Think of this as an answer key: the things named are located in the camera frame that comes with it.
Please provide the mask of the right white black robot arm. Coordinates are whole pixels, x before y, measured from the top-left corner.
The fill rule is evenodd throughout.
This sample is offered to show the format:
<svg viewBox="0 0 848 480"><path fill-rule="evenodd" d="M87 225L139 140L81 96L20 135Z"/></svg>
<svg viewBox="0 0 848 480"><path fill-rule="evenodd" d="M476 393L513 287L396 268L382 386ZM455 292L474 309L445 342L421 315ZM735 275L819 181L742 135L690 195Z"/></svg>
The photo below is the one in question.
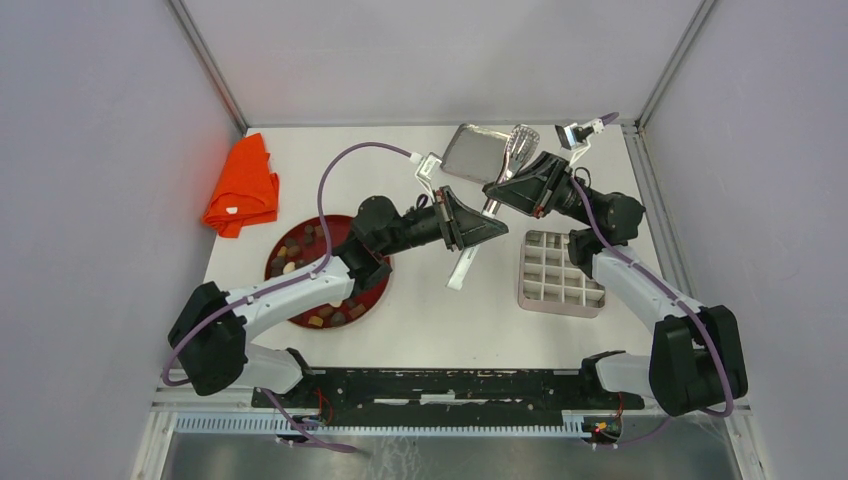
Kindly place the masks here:
<svg viewBox="0 0 848 480"><path fill-rule="evenodd" d="M608 351L583 360L580 400L602 408L617 393L654 399L671 417L695 411L727 417L748 392L739 329L724 305L707 306L667 283L629 243L645 208L621 192L599 193L568 161L544 152L509 180L483 192L518 212L556 212L585 224L568 234L570 262L618 298L652 335L647 356Z"/></svg>

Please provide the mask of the silver serving tongs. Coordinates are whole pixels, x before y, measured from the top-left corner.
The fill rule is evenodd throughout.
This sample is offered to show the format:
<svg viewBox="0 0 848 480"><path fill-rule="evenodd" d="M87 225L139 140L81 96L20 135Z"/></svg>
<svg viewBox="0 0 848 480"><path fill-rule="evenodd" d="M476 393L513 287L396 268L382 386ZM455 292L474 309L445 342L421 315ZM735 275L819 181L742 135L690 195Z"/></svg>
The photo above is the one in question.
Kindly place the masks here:
<svg viewBox="0 0 848 480"><path fill-rule="evenodd" d="M500 179L494 183L501 183L516 175L529 160L539 145L540 134L528 125L518 124L510 133L510 139L504 152L504 167Z"/></svg>

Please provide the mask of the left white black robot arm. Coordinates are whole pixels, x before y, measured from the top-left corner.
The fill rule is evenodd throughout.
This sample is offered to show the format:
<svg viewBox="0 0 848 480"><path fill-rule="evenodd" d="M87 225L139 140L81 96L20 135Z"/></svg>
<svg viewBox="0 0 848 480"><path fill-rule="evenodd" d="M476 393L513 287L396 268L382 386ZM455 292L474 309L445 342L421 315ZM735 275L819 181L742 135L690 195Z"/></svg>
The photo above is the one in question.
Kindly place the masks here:
<svg viewBox="0 0 848 480"><path fill-rule="evenodd" d="M266 330L313 308L375 288L392 272L389 257L441 241L466 250L506 234L508 226L457 199L449 187L434 204L400 214L385 196L364 200L346 239L321 259L259 284L225 291L207 282L194 289L167 339L185 383L199 396L232 385L276 393L290 407L314 394L308 365L293 348L254 344Z"/></svg>

